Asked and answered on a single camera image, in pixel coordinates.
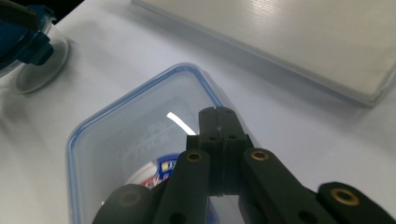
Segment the white table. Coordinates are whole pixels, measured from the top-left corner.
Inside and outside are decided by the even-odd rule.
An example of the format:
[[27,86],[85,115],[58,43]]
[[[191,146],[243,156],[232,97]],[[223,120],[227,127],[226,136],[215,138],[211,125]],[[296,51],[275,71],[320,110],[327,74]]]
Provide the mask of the white table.
[[206,70],[305,186],[347,183],[396,217],[394,88],[375,108],[351,104],[129,0],[86,0],[57,28],[70,45],[60,76],[30,95],[0,93],[0,223],[68,223],[69,134],[181,62]]

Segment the clear plastic container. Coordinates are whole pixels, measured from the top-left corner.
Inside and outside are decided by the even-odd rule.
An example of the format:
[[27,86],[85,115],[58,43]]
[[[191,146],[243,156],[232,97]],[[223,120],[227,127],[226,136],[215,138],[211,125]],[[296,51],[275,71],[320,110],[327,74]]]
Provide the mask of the clear plastic container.
[[[172,167],[187,134],[198,133],[198,112],[218,105],[232,108],[208,75],[183,63],[82,122],[67,149],[72,222],[92,223],[112,191],[146,185],[159,163]],[[235,198],[211,199],[212,223],[242,221]]]
[[67,41],[51,23],[51,15],[46,15],[41,20],[40,30],[50,39],[52,55],[42,65],[15,61],[0,70],[0,90],[17,94],[37,91],[49,84],[63,68],[68,52]]

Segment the transparent lid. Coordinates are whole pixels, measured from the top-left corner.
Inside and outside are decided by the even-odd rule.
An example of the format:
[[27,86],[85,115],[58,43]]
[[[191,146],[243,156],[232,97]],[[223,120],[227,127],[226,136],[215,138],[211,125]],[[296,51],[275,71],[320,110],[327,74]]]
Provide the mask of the transparent lid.
[[[73,223],[92,223],[102,203],[122,185],[155,185],[159,175],[168,175],[159,166],[172,169],[187,134],[198,133],[198,112],[218,105],[232,107],[207,75],[183,63],[82,122],[67,149]],[[227,206],[239,213],[235,202],[211,201],[211,223],[219,223],[221,213],[232,218]]]

